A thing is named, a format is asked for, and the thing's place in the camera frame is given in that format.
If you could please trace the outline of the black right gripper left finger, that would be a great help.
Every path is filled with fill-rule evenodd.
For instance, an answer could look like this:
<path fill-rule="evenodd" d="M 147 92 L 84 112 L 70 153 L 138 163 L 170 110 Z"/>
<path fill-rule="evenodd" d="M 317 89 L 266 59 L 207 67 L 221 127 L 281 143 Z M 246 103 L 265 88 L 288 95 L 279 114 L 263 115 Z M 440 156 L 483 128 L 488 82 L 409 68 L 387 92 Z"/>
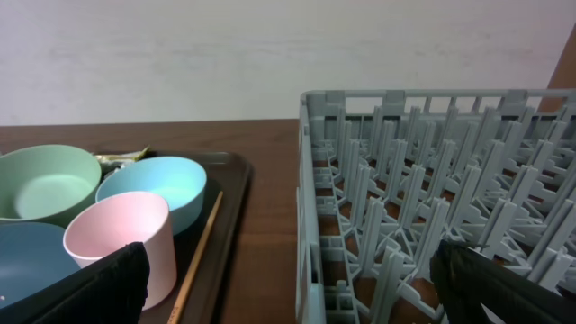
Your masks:
<path fill-rule="evenodd" d="M 149 275 L 144 244 L 132 242 L 1 309 L 1 324 L 137 323 Z"/>

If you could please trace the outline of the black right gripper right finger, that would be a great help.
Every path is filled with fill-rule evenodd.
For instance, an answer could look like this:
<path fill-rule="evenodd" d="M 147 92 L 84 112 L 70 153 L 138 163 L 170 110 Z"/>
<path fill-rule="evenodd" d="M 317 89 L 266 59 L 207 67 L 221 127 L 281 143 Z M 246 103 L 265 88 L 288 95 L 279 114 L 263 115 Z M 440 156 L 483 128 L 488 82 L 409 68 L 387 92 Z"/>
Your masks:
<path fill-rule="evenodd" d="M 451 323 L 575 324 L 575 302 L 498 265 L 463 242 L 443 240 L 430 278 Z"/>

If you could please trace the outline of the pink cup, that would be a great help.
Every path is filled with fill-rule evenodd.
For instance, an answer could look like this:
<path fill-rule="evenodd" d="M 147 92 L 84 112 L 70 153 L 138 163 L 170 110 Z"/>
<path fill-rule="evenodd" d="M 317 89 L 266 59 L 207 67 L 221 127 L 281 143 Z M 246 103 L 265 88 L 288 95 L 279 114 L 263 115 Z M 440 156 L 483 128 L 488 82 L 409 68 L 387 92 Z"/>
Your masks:
<path fill-rule="evenodd" d="M 78 214 L 67 226 L 64 249 L 82 268 L 132 242 L 141 242 L 149 262 L 146 311 L 176 284 L 176 253 L 167 201 L 150 192 L 120 193 Z"/>

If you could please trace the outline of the light blue bowl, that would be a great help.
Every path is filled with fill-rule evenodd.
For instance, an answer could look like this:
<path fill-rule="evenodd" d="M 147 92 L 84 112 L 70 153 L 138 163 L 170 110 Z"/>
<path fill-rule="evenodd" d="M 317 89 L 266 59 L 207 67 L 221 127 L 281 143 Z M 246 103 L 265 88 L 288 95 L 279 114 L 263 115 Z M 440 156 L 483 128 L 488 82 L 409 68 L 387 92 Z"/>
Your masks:
<path fill-rule="evenodd" d="M 151 157 L 109 175 L 98 188 L 100 202 L 116 194 L 151 192 L 168 203 L 173 235 L 187 230 L 198 219 L 208 176 L 204 168 L 185 157 Z"/>

